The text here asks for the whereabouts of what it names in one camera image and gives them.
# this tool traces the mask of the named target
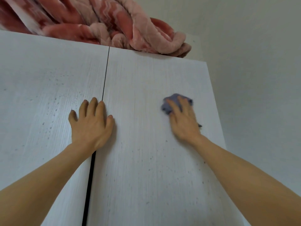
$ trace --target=forearm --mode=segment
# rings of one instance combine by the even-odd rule
[[[301,198],[251,163],[200,136],[194,148],[253,225],[300,225]]]
[[[40,225],[58,194],[88,157],[70,144],[55,158],[0,191],[0,225]]]

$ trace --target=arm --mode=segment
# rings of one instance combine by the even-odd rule
[[[252,226],[301,225],[301,197],[251,163],[233,155],[202,136],[193,108],[179,98],[182,112],[173,108],[173,133],[190,144],[213,170],[243,216]]]
[[[114,126],[110,115],[103,117],[104,103],[84,100],[77,119],[71,111],[72,144],[59,155],[0,191],[0,225],[40,225],[56,197],[92,153],[109,139]]]

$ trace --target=white wooden door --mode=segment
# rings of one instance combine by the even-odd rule
[[[172,135],[162,99],[194,100],[202,133],[225,148],[205,62],[110,48],[103,100],[116,130],[96,152],[88,225],[243,225],[213,172]]]
[[[71,143],[68,114],[102,98],[108,47],[0,31],[0,189]],[[59,194],[45,225],[79,226],[91,159]]]

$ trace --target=white wood panel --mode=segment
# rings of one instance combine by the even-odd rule
[[[116,120],[96,152],[88,225],[243,225],[213,172],[172,135],[162,99],[194,99],[202,133],[225,148],[205,62],[110,48],[104,102]]]
[[[102,98],[108,47],[0,31],[0,189],[71,142],[68,114]],[[81,225],[91,159],[68,181],[43,222]]]

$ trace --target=white cabinet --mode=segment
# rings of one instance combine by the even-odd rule
[[[88,225],[243,225],[201,157],[172,135],[162,99],[194,100],[202,133],[225,147],[205,62],[0,31],[0,188],[71,142],[68,114],[93,96],[116,128],[97,151]],[[91,160],[43,225],[81,225]]]

